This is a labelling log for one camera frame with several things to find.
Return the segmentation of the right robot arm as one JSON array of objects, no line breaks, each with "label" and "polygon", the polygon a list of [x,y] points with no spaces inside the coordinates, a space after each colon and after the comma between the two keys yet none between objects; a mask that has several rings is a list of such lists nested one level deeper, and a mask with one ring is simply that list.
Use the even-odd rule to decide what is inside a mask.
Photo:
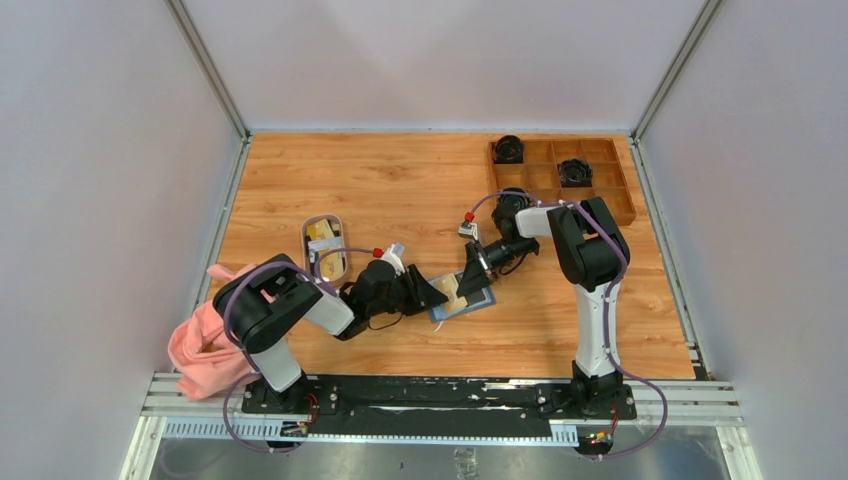
[{"label": "right robot arm", "polygon": [[545,203],[518,187],[492,197],[492,220],[501,237],[482,244],[475,213],[466,213],[458,230],[467,240],[466,264],[456,295],[489,287],[507,266],[538,254],[539,238],[551,238],[559,267],[575,289],[579,339],[568,391],[560,400],[541,400],[539,409],[552,414],[571,408],[589,418],[602,411],[620,415],[627,390],[615,340],[616,302],[630,253],[606,202],[595,196]]}]

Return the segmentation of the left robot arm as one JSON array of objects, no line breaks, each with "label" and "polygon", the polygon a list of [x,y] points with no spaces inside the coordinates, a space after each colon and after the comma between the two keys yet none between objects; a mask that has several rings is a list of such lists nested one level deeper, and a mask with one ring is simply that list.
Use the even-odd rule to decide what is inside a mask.
[{"label": "left robot arm", "polygon": [[414,265],[385,257],[372,260],[354,281],[323,287],[317,278],[279,254],[222,287],[213,298],[224,333],[245,356],[283,413],[313,403],[306,372],[291,352],[287,336],[301,321],[347,341],[381,314],[410,317],[446,303]]}]

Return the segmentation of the blue leather card holder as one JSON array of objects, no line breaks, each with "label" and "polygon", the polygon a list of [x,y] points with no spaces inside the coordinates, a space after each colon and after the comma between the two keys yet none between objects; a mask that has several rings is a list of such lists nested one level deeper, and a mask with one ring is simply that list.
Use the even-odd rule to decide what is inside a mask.
[{"label": "blue leather card holder", "polygon": [[[455,274],[457,276],[458,280],[461,278],[461,275],[462,275],[461,272],[455,272],[455,273],[450,273],[450,274]],[[434,278],[430,279],[429,282],[434,286],[435,281],[442,276],[444,276],[444,275],[434,277]],[[455,317],[459,317],[461,315],[470,314],[474,311],[481,310],[481,309],[484,309],[484,308],[488,308],[488,307],[496,304],[496,299],[495,299],[493,291],[490,287],[484,288],[483,290],[478,291],[475,294],[468,295],[465,298],[468,301],[468,306],[465,309],[462,309],[457,313],[446,314],[444,312],[444,310],[442,309],[441,305],[435,307],[432,310],[429,310],[428,315],[429,315],[430,321],[432,323],[442,323],[446,320],[449,320],[449,319],[452,319],[452,318],[455,318]]]}]

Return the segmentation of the gold card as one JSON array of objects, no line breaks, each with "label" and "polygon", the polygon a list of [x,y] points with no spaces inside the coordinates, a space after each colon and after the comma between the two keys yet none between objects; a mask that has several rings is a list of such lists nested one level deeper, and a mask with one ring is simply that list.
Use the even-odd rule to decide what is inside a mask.
[{"label": "gold card", "polygon": [[322,218],[306,226],[306,235],[310,241],[322,241],[336,238],[338,233],[330,219]]},{"label": "gold card", "polygon": [[458,294],[459,280],[455,274],[440,277],[434,286],[447,297],[447,301],[441,305],[446,314],[457,313],[468,306],[467,299]]}]

